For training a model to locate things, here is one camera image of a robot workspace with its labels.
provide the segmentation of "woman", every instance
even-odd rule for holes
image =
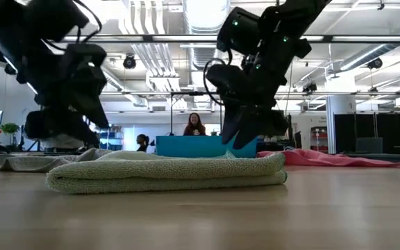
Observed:
[[[206,128],[201,123],[199,114],[191,113],[187,122],[183,135],[206,135]]]
[[[137,136],[137,144],[140,145],[140,147],[137,149],[137,152],[141,151],[146,153],[147,146],[149,144],[149,136],[139,134]]]

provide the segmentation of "potted plant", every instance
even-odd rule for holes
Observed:
[[[16,138],[16,133],[19,131],[19,126],[10,122],[6,124],[2,124],[0,129],[5,133],[6,135],[9,135],[9,142],[10,144],[7,146],[9,150],[11,151],[16,151],[17,148],[17,138]]]

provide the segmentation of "wooden floor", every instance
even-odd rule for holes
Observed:
[[[290,168],[284,186],[87,196],[0,173],[0,249],[400,250],[400,169]]]

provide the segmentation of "window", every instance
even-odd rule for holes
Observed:
[[[204,124],[206,135],[211,135],[212,132],[220,133],[220,124]]]

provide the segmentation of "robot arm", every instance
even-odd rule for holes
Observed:
[[[293,57],[304,58],[311,51],[301,37],[329,2],[287,0],[268,7],[261,17],[238,7],[229,14],[217,48],[243,54],[242,68],[222,63],[204,71],[223,100],[219,105],[225,106],[224,144],[236,136],[233,147],[241,149],[258,135],[286,132],[283,113],[273,110],[274,95],[286,85]]]
[[[60,42],[75,26],[81,29],[88,22],[72,0],[32,0],[27,6],[0,0],[0,61],[8,63],[6,69],[15,70],[20,84],[30,85],[37,104],[48,107],[28,114],[29,138],[65,133],[95,144],[98,139],[83,115],[101,128],[108,127],[99,100],[106,84],[100,68],[106,52],[87,44],[90,36],[69,44],[62,49],[63,55],[54,54],[47,46],[53,46],[49,40]]]

